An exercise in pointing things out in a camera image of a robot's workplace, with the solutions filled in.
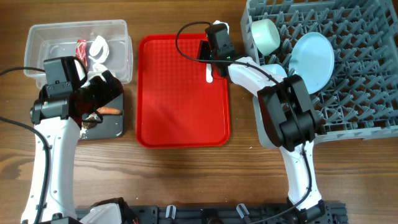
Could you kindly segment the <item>white plastic spoon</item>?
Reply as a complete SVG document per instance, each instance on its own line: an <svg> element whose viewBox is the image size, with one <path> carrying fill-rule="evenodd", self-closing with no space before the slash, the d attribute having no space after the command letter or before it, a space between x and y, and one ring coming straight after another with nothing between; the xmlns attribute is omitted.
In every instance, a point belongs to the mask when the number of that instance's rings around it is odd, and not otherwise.
<svg viewBox="0 0 398 224"><path fill-rule="evenodd" d="M211 64L206 64L206 82L212 83L213 82L213 75L212 75L212 67Z"/></svg>

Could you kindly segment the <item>dark brown food scrap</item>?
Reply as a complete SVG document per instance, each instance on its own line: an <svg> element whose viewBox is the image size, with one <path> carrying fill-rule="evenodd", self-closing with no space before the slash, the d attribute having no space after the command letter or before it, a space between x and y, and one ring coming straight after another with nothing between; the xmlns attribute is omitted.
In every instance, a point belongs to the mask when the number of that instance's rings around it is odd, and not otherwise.
<svg viewBox="0 0 398 224"><path fill-rule="evenodd" d="M91 114L87 118L84 118L82 122L82 128L83 129L94 128L97 125L96 123L97 117L98 116L96 114Z"/></svg>

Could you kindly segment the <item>orange carrot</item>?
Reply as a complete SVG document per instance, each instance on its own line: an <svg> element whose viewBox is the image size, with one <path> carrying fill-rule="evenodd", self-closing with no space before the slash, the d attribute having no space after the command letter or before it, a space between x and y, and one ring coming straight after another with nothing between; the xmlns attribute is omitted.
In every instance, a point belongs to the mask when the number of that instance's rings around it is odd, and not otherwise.
<svg viewBox="0 0 398 224"><path fill-rule="evenodd" d="M121 115L122 111L117 108L100 107L96 110L99 114L104 115Z"/></svg>

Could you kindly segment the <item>white rice grains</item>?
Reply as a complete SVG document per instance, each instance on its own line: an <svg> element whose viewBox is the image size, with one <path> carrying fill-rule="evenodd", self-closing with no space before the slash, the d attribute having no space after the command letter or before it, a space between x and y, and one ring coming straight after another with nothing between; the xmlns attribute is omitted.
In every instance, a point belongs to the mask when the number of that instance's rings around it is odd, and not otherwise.
<svg viewBox="0 0 398 224"><path fill-rule="evenodd" d="M88 137L87 137L88 130L89 130L89 129L83 129L83 128L82 128L82 125L81 125L80 139L87 139L87 138L88 138Z"/></svg>

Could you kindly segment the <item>red snack wrapper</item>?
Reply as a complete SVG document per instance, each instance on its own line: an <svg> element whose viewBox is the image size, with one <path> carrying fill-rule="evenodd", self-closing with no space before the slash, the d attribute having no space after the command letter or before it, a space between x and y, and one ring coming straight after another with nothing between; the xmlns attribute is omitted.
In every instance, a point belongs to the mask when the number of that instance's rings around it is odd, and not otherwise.
<svg viewBox="0 0 398 224"><path fill-rule="evenodd" d="M87 41L84 39L79 39L76 42L75 56L83 62L84 66L87 67L86 61L86 45Z"/></svg>

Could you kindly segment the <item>white plastic wrap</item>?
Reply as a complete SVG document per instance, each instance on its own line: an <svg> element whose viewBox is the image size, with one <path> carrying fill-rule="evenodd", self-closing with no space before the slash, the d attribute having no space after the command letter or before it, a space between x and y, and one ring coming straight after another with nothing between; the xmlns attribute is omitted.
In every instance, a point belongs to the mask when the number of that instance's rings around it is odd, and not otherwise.
<svg viewBox="0 0 398 224"><path fill-rule="evenodd" d="M108 68L105 63L110 55L110 47L104 37L97 35L96 39L91 43L88 51L88 68L89 79L101 75L109 70L115 77L115 71Z"/></svg>

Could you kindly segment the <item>mint green bowl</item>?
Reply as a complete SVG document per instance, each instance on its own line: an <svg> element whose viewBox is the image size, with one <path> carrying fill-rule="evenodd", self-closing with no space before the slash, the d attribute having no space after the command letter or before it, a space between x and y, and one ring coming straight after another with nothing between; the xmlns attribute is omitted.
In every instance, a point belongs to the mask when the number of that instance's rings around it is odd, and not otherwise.
<svg viewBox="0 0 398 224"><path fill-rule="evenodd" d="M268 56L279 48L279 31L270 19L254 21L251 29L254 43L261 54Z"/></svg>

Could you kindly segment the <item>small light blue bowl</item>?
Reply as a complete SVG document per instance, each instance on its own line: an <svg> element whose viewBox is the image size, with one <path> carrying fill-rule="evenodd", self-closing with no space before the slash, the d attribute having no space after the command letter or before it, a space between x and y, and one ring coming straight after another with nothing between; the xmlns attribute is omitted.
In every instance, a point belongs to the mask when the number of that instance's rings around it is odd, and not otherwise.
<svg viewBox="0 0 398 224"><path fill-rule="evenodd" d="M268 64L268 65L262 65L262 68L265 70L275 73L276 75L282 76L282 77L287 77L287 74L284 70L284 68L279 65L279 64Z"/></svg>

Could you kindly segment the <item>large light blue plate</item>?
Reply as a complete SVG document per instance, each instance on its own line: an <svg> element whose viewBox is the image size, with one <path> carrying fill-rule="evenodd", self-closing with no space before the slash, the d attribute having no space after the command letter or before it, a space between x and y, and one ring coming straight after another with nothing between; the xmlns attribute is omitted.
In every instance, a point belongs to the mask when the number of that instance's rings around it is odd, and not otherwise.
<svg viewBox="0 0 398 224"><path fill-rule="evenodd" d="M309 94L320 91L330 81L335 66L335 54L330 41L318 32L309 32L295 44L289 61L289 71L299 75Z"/></svg>

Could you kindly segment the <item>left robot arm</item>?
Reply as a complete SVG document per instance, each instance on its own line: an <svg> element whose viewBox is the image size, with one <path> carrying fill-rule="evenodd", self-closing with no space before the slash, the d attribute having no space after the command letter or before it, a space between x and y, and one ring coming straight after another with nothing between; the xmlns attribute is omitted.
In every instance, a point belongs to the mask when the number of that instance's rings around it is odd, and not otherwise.
<svg viewBox="0 0 398 224"><path fill-rule="evenodd" d="M123 93L109 70L88 78L85 65L74 56L45 60L44 72L47 82L30 110L35 159L21 223L76 218L73 169L83 116Z"/></svg>

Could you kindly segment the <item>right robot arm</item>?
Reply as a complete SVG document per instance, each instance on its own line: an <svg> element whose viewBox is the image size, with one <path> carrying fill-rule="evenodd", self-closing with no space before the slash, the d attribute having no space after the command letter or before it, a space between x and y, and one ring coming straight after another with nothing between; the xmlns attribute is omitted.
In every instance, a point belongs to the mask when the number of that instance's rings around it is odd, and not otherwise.
<svg viewBox="0 0 398 224"><path fill-rule="evenodd" d="M278 74L236 53L226 24L207 23L207 41L198 61L207 62L223 78L254 95L260 112L260 128L278 147L288 178L288 214L308 223L325 214L313 165L315 131L319 119L303 79Z"/></svg>

